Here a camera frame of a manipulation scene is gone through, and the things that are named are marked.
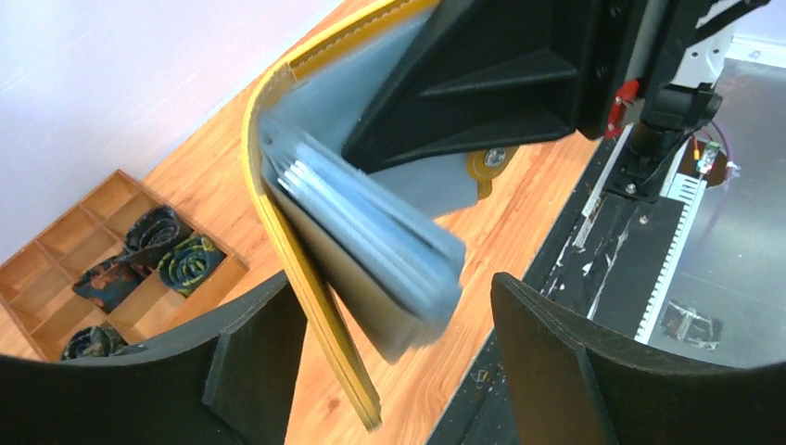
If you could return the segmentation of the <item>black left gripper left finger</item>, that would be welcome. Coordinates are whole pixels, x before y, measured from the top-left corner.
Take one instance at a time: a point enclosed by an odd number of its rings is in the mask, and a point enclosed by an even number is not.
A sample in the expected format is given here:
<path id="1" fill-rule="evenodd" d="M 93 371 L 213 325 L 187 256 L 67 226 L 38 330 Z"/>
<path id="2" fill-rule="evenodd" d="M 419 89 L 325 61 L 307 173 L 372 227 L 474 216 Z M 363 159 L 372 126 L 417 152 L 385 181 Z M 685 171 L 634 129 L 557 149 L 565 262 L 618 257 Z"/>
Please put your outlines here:
<path id="1" fill-rule="evenodd" d="M 283 273 L 111 357 L 1 359 L 5 444 L 282 444 L 306 318 Z"/>

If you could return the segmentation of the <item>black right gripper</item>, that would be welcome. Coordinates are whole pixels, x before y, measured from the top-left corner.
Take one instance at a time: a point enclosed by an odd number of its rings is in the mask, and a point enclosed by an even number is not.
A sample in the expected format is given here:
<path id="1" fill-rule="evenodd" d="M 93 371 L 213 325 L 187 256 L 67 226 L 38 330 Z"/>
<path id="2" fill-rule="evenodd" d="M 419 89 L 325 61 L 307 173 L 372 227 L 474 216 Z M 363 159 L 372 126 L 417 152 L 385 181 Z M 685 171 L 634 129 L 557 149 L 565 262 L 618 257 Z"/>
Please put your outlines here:
<path id="1" fill-rule="evenodd" d="M 441 1 L 342 148 L 365 172 L 418 159 L 709 123 L 734 1 Z"/>

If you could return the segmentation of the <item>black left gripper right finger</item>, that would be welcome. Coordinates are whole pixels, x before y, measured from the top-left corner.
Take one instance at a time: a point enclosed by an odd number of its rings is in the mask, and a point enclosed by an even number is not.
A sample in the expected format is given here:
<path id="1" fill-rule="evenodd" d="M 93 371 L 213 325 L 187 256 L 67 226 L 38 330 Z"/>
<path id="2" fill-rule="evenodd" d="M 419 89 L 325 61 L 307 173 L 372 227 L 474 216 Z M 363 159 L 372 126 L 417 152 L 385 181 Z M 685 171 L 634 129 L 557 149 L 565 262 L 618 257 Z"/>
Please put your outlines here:
<path id="1" fill-rule="evenodd" d="M 785 366 L 734 368 L 642 344 L 509 273 L 490 289 L 523 444 L 781 444 Z"/>

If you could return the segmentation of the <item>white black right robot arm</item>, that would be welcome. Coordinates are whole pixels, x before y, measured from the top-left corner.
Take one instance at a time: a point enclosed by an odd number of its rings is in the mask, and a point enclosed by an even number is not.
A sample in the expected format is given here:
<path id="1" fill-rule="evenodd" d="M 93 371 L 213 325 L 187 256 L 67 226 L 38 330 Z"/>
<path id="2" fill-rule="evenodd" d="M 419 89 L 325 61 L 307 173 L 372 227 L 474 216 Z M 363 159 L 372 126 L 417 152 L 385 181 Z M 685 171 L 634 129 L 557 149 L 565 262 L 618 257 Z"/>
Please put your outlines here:
<path id="1" fill-rule="evenodd" d="M 653 201 L 717 114 L 737 20 L 758 1 L 441 1 L 342 147 L 364 172 L 438 155 L 634 133 L 617 194 Z"/>

